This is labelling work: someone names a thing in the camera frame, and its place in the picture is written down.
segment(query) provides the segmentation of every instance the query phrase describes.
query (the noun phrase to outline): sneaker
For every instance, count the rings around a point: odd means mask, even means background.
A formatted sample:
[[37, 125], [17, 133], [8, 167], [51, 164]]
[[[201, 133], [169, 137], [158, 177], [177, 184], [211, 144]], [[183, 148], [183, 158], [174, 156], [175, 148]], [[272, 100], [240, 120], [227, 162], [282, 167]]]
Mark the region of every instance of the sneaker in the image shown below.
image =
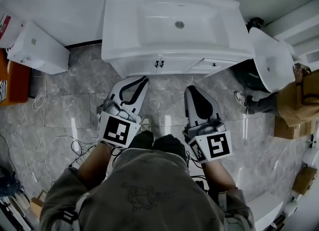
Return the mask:
[[144, 131], [151, 132], [151, 125], [152, 125], [152, 122], [150, 117], [149, 116], [143, 117], [141, 121], [141, 133]]
[[245, 97], [244, 95], [242, 95], [240, 92], [237, 92], [237, 91], [234, 92], [234, 96], [235, 96], [236, 101], [240, 105], [246, 107], [247, 97]]

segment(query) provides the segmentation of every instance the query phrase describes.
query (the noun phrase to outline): gray tile floor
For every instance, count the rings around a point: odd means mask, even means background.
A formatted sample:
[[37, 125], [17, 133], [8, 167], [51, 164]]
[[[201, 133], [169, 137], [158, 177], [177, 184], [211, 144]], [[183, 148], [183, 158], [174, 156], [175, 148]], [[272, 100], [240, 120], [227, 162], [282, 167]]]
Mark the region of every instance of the gray tile floor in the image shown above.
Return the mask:
[[[96, 136], [96, 106], [102, 104], [112, 86], [121, 80], [100, 56], [100, 45], [76, 48], [71, 51], [68, 72], [45, 74], [49, 96], [45, 112], [44, 108], [33, 111], [32, 99], [26, 104], [0, 108], [0, 134], [9, 145], [17, 176], [29, 197], [36, 197], [42, 189], [48, 190], [75, 158], [70, 149], [72, 139], [58, 138], [51, 143], [55, 137], [69, 135], [89, 143]], [[274, 117], [266, 114], [246, 116], [233, 97], [234, 90], [252, 93], [256, 99], [265, 96], [265, 93], [245, 90], [229, 69], [208, 78], [202, 75], [161, 75], [150, 76], [149, 79], [151, 85], [140, 114], [152, 116], [156, 136], [172, 133], [183, 141], [181, 131], [187, 123], [184, 90], [192, 84], [201, 87], [218, 101], [226, 127], [231, 131], [234, 154], [223, 159], [222, 163], [238, 187], [243, 189], [246, 200], [252, 200], [265, 191], [282, 200], [290, 197], [306, 140], [274, 138]], [[43, 78], [32, 78], [32, 95], [39, 94], [44, 88]], [[243, 139], [246, 118], [248, 133]], [[42, 164], [45, 158], [38, 139], [44, 153], [49, 151], [45, 172]], [[0, 150], [0, 163], [9, 168], [7, 148], [1, 138]], [[279, 164], [273, 171], [277, 159]], [[26, 163], [33, 165], [32, 170], [39, 182], [32, 178]], [[195, 166], [191, 166], [190, 170], [194, 175], [202, 173]]]

